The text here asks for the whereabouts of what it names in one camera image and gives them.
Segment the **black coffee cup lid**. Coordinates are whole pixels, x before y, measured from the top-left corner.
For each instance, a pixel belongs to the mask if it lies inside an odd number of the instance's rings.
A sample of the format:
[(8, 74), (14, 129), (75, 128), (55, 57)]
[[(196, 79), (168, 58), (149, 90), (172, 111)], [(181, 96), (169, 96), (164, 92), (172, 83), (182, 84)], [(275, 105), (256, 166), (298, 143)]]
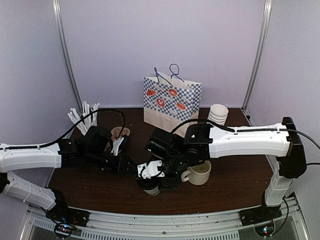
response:
[(139, 179), (137, 180), (137, 185), (145, 191), (159, 190), (159, 180), (156, 178)]

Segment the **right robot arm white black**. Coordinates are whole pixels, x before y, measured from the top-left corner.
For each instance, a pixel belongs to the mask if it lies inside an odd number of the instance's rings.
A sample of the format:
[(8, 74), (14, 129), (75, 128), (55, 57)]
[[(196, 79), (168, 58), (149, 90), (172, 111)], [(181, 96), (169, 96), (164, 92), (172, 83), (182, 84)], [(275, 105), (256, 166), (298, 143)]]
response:
[(207, 119), (186, 120), (184, 136), (156, 128), (145, 149), (153, 160), (140, 164), (137, 175), (149, 187), (176, 178), (187, 168), (227, 156), (275, 156), (276, 170), (262, 195), (261, 206), (240, 211), (243, 225), (279, 218), (281, 203), (293, 180), (307, 169), (300, 133), (290, 117), (267, 126), (227, 127)]

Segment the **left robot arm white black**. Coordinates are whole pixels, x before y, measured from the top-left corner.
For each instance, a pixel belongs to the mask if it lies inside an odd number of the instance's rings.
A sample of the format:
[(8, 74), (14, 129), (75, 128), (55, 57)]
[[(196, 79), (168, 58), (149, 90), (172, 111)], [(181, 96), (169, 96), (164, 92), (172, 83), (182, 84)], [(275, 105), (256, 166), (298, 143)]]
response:
[(74, 168), (91, 163), (98, 169), (131, 175), (137, 165), (122, 148), (130, 140), (127, 135), (112, 139), (110, 131), (91, 126), (84, 136), (59, 139), (43, 146), (0, 146), (0, 192), (43, 208), (61, 222), (72, 218), (72, 210), (62, 192), (44, 188), (14, 174), (14, 170), (36, 168)]

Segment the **brown cardboard cup carrier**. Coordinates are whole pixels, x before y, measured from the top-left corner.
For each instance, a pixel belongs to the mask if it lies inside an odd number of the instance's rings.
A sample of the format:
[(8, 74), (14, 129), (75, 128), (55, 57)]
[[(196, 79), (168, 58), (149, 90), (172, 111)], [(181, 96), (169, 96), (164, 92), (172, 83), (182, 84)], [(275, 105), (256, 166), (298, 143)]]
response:
[(114, 141), (114, 140), (116, 140), (116, 139), (118, 139), (118, 138), (120, 138), (120, 137), (122, 137), (124, 135), (130, 136), (130, 133), (131, 133), (131, 130), (129, 128), (124, 127), (122, 129), (121, 126), (117, 126), (117, 127), (114, 127), (111, 130), (111, 134), (112, 134), (111, 139), (112, 139), (112, 141)]

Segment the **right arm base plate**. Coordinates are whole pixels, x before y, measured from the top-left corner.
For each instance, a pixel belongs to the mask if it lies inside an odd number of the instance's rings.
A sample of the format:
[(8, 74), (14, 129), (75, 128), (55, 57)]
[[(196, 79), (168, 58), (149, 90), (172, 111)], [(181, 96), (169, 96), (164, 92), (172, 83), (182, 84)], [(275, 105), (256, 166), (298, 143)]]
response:
[(242, 226), (255, 225), (262, 222), (271, 221), (281, 216), (282, 211), (280, 210), (280, 206), (268, 207), (261, 205), (258, 207), (241, 210), (239, 212)]

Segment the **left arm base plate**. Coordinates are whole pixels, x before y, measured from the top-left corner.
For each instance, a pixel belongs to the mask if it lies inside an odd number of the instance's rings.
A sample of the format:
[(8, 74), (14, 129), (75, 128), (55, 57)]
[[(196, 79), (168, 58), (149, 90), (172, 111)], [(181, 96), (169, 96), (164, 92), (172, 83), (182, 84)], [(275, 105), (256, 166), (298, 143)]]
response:
[(64, 223), (75, 227), (86, 227), (90, 216), (90, 213), (85, 210), (56, 206), (51, 210), (45, 210), (45, 213), (49, 219), (56, 223)]

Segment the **white paper coffee cup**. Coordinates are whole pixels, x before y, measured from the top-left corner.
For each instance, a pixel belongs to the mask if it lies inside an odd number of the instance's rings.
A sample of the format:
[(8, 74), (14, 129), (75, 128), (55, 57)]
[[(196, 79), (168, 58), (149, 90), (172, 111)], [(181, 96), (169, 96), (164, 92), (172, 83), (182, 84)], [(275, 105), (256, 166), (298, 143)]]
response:
[(152, 189), (144, 189), (144, 192), (147, 193), (151, 197), (155, 197), (161, 192), (161, 190), (159, 189), (158, 186), (156, 186)]

